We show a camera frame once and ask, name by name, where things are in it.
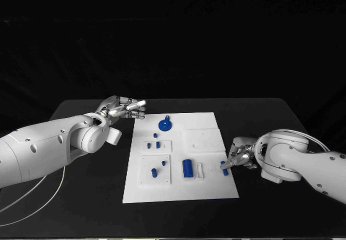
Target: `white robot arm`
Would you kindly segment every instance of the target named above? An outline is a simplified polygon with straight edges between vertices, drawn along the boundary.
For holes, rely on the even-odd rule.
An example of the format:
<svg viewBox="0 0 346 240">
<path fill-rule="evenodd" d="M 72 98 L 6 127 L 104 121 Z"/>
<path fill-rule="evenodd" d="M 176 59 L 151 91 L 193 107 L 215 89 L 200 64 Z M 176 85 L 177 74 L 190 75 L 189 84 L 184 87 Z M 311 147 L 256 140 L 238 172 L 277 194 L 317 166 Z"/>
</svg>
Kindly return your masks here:
<svg viewBox="0 0 346 240">
<path fill-rule="evenodd" d="M 311 153 L 307 150 L 308 139 L 320 144 L 326 152 Z M 300 181 L 303 176 L 320 193 L 346 204 L 346 155 L 330 151 L 307 134 L 281 129 L 258 139 L 236 137 L 220 169 L 236 165 L 256 168 L 254 157 L 262 178 L 280 184 L 282 180 Z"/>
<path fill-rule="evenodd" d="M 144 119 L 145 101 L 111 96 L 95 112 L 26 126 L 0 138 L 0 188 L 37 179 L 95 153 L 121 132 L 120 118 Z"/>
</svg>

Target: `blue object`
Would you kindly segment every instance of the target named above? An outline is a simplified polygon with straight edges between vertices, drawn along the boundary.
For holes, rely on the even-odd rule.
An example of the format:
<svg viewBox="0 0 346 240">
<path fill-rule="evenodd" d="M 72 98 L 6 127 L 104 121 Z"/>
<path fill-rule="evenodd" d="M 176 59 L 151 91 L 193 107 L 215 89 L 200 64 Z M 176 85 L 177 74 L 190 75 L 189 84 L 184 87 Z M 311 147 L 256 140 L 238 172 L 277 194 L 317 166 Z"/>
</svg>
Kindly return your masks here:
<svg viewBox="0 0 346 240">
<path fill-rule="evenodd" d="M 229 172 L 228 172 L 228 169 L 223 169 L 223 175 L 228 176 L 229 175 Z"/>
<path fill-rule="evenodd" d="M 164 132 L 171 129 L 170 116 L 166 116 L 164 120 L 158 122 L 158 129 Z"/>
<path fill-rule="evenodd" d="M 153 175 L 153 178 L 157 177 L 157 169 L 156 168 L 151 169 L 151 175 Z"/>
<path fill-rule="evenodd" d="M 190 159 L 182 161 L 182 172 L 184 178 L 193 178 L 193 161 Z"/>
</svg>

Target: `cable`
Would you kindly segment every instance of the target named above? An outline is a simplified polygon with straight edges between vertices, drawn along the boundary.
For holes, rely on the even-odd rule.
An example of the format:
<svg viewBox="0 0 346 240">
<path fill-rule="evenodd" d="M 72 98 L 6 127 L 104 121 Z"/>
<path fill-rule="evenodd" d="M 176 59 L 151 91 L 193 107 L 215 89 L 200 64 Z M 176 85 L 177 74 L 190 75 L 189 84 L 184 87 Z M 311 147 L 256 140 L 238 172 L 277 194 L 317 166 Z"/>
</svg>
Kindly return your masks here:
<svg viewBox="0 0 346 240">
<path fill-rule="evenodd" d="M 7 206 L 0 210 L 0 213 L 10 208 L 27 195 L 29 193 L 34 190 L 34 188 L 42 184 L 43 180 L 45 180 L 46 176 L 40 179 L 39 183 L 36 184 L 36 186 L 30 189 L 30 191 Z"/>
<path fill-rule="evenodd" d="M 4 227 L 4 226 L 7 226 L 7 225 L 11 225 L 11 224 L 16 224 L 17 222 L 20 222 L 20 221 L 23 221 L 24 219 L 27 219 L 33 214 L 36 214 L 37 213 L 37 211 L 40 211 L 42 210 L 42 208 L 49 204 L 49 202 L 52 201 L 52 199 L 53 199 L 53 197 L 56 196 L 56 193 L 58 193 L 58 191 L 59 191 L 59 189 L 60 189 L 60 186 L 62 186 L 62 184 L 63 184 L 63 177 L 65 177 L 65 167 L 63 167 L 63 172 L 62 172 L 62 178 L 60 178 L 60 183 L 59 183 L 59 187 L 58 187 L 58 189 L 56 189 L 56 191 L 55 191 L 55 194 L 52 195 L 52 197 L 50 197 L 50 199 L 47 200 L 47 202 L 45 203 L 45 205 L 29 215 L 29 216 L 26 216 L 24 218 L 21 218 L 20 220 L 17 220 L 17 221 L 14 221 L 14 222 L 11 222 L 11 223 L 7 223 L 7 224 L 3 224 L 3 225 L 0 225 L 0 227 Z"/>
<path fill-rule="evenodd" d="M 301 135 L 303 137 L 305 137 L 307 139 L 310 139 L 313 142 L 316 142 L 321 149 L 326 151 L 326 152 L 330 152 L 330 149 L 327 148 L 327 146 L 314 138 L 311 137 L 310 135 L 307 135 L 305 133 L 300 132 L 300 131 L 294 131 L 294 130 L 288 130 L 288 129 L 278 129 L 275 131 L 280 131 L 280 132 L 290 132 L 290 133 L 294 133 L 294 134 L 298 134 Z"/>
</svg>

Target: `table surface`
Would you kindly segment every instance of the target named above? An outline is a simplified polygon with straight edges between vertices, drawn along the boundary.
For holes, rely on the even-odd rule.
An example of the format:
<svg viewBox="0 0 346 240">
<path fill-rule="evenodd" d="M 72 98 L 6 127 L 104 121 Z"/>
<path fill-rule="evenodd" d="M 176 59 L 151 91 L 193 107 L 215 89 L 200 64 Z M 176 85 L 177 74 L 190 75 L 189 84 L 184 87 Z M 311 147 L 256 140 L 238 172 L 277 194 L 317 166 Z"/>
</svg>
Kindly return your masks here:
<svg viewBox="0 0 346 240">
<path fill-rule="evenodd" d="M 102 100 L 66 100 L 52 120 L 92 112 Z M 305 129 L 280 98 L 148 99 L 147 114 L 213 112 L 229 150 L 238 136 L 259 137 L 275 129 Z M 117 146 L 66 166 L 65 180 L 46 207 L 0 228 L 0 238 L 297 238 L 344 237 L 346 205 L 314 191 L 305 180 L 275 184 L 261 170 L 232 168 L 239 198 L 122 204 L 134 120 L 112 126 Z M 0 213 L 0 224 L 27 216 L 46 203 L 60 183 L 53 172 L 30 195 Z M 39 179 L 0 193 L 0 208 Z"/>
</svg>

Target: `blue tool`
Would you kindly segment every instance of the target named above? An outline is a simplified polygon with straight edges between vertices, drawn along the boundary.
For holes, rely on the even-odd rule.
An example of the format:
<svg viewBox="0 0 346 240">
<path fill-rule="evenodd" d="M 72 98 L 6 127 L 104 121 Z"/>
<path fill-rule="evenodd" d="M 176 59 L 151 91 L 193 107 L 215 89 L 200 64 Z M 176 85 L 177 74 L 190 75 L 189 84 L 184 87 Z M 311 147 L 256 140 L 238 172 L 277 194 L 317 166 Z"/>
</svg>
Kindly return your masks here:
<svg viewBox="0 0 346 240">
<path fill-rule="evenodd" d="M 153 178 L 157 177 L 157 169 L 156 168 L 151 169 L 151 175 L 153 175 Z"/>
<path fill-rule="evenodd" d="M 222 172 L 223 172 L 223 175 L 225 175 L 225 176 L 229 175 L 228 169 L 223 169 Z"/>
<path fill-rule="evenodd" d="M 166 116 L 164 120 L 158 122 L 158 129 L 164 132 L 171 129 L 170 116 Z"/>
<path fill-rule="evenodd" d="M 184 178 L 193 178 L 193 161 L 190 159 L 182 161 L 182 172 Z"/>
</svg>

